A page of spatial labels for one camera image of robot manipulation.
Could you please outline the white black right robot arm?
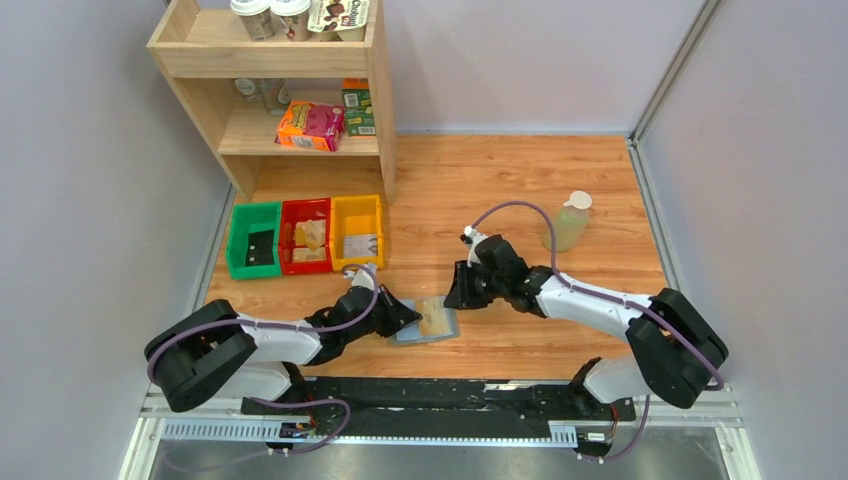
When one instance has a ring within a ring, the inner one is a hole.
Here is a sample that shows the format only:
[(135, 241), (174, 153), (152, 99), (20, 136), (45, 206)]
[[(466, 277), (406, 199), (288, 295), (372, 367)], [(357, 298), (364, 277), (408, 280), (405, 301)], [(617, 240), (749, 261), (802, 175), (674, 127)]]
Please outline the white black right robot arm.
[(469, 256), (454, 265), (446, 308), (476, 310), (501, 299), (518, 312), (574, 321), (629, 345), (630, 354), (592, 359), (575, 375), (570, 403), (579, 416), (596, 418), (619, 399), (651, 394), (689, 409), (703, 391), (721, 388), (718, 370), (729, 350), (680, 291), (601, 288), (528, 266), (500, 235), (467, 227), (460, 239)]

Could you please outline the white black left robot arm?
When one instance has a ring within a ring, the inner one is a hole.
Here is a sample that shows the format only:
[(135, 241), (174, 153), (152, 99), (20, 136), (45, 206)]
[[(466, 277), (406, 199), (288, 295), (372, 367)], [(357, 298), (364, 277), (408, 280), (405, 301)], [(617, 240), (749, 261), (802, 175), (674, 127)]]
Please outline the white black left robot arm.
[(306, 399), (304, 385), (293, 379), (297, 367), (327, 363), (366, 335), (391, 337), (421, 318), (384, 285), (353, 286), (333, 306), (293, 323), (254, 319), (219, 299), (156, 336), (144, 357), (174, 412), (243, 396), (265, 398), (290, 415)]

